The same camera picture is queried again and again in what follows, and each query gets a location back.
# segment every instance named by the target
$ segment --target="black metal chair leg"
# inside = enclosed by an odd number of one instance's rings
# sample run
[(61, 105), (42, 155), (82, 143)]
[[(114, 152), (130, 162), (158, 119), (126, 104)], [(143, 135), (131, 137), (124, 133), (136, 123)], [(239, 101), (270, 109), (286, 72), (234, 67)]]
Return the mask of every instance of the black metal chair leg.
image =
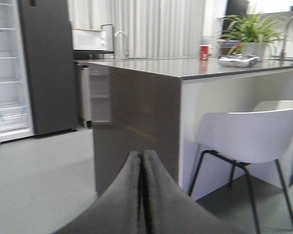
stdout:
[(192, 195), (192, 192), (193, 192), (193, 189), (194, 189), (194, 186), (195, 186), (195, 182), (196, 182), (197, 176), (199, 175), (200, 167), (202, 165), (202, 161), (203, 161), (203, 158), (204, 158), (204, 154), (206, 154), (208, 152), (209, 152), (208, 150), (204, 150), (201, 153), (201, 155), (200, 155), (199, 163), (197, 164), (197, 167), (195, 169), (195, 173), (194, 173), (193, 179), (192, 179), (192, 181), (190, 183), (190, 187), (189, 187), (189, 190), (188, 190), (188, 195), (189, 196)]
[(288, 189), (287, 189), (287, 186), (285, 185), (285, 182), (284, 182), (284, 178), (283, 178), (283, 174), (282, 174), (282, 170), (281, 170), (281, 167), (280, 167), (279, 160), (278, 159), (275, 160), (275, 163), (276, 163), (276, 166), (277, 166), (277, 169), (278, 169), (278, 174), (279, 174), (280, 182), (281, 182), (281, 185), (282, 185), (283, 194), (284, 194), (287, 206), (288, 206), (289, 215), (290, 215), (291, 223), (292, 223), (292, 227), (293, 227), (293, 209), (292, 209), (292, 206), (291, 206), (291, 203), (290, 203), (290, 199), (289, 199), (289, 195), (288, 195)]
[(260, 232), (260, 228), (259, 228), (259, 221), (258, 221), (258, 215), (257, 215), (257, 210), (256, 210), (256, 205), (255, 205), (254, 193), (253, 193), (253, 189), (252, 189), (252, 185), (251, 185), (250, 174), (249, 174), (249, 171), (245, 167), (241, 167), (241, 169), (243, 169), (246, 174), (256, 233), (260, 234), (261, 232)]
[(228, 187), (231, 187), (231, 185), (232, 185), (232, 180), (233, 180), (233, 176), (234, 176), (234, 168), (235, 168), (235, 165), (233, 164), (232, 165), (232, 168), (231, 168), (231, 173), (230, 173), (230, 179), (229, 179)]

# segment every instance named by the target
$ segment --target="gray countertop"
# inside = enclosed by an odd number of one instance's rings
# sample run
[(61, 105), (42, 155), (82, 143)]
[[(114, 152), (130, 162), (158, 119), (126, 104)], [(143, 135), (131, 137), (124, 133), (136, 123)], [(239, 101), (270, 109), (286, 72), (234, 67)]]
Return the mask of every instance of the gray countertop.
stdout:
[(84, 60), (79, 62), (161, 74), (176, 77), (181, 80), (269, 72), (293, 68), (293, 62), (280, 62), (276, 60), (264, 60), (253, 67), (248, 68), (228, 67), (219, 65), (218, 58), (209, 58), (208, 61), (200, 61), (199, 58), (176, 58), (146, 60)]

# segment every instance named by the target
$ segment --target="gray floor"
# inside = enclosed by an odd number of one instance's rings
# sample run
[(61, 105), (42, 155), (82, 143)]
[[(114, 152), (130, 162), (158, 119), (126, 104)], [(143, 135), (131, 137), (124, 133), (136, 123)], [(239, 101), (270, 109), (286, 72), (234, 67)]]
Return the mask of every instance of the gray floor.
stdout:
[[(252, 184), (262, 233), (293, 234), (282, 191), (254, 177)], [(224, 186), (198, 203), (219, 219), (252, 234), (255, 228), (248, 196), (246, 178), (242, 176), (234, 181), (231, 188)], [(289, 187), (289, 196), (293, 206), (293, 184)]]
[[(93, 133), (82, 130), (0, 146), (0, 234), (50, 234), (96, 198)], [(263, 234), (293, 234), (279, 188), (252, 179)], [(255, 233), (245, 177), (199, 204), (245, 233)], [(293, 204), (293, 185), (289, 188)]]
[(0, 146), (0, 234), (50, 234), (96, 198), (93, 132)]

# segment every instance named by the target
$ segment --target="red can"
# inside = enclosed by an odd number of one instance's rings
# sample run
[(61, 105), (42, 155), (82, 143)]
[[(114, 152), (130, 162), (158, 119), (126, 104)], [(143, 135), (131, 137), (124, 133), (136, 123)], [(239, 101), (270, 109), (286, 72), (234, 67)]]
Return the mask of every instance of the red can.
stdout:
[(209, 46), (200, 45), (200, 59), (207, 60), (209, 58)]

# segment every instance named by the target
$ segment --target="faucet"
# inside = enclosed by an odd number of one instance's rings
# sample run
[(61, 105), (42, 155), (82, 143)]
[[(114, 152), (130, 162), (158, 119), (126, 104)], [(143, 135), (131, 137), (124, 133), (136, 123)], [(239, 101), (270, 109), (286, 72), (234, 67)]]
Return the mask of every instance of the faucet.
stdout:
[(288, 36), (288, 29), (290, 26), (291, 21), (293, 20), (293, 16), (288, 20), (286, 26), (285, 26), (285, 32), (284, 32), (284, 37), (283, 37), (283, 45), (280, 53), (280, 60), (284, 60), (285, 57), (285, 44), (287, 41), (287, 36)]
[(115, 40), (115, 45), (116, 45), (116, 38), (119, 34), (123, 34), (124, 35), (124, 39), (123, 39), (123, 50), (122, 50), (122, 53), (121, 53), (121, 56), (119, 57), (120, 59), (128, 59), (129, 57), (129, 51), (128, 51), (128, 38), (125, 34), (125, 32), (123, 31), (118, 31), (114, 34), (114, 40)]

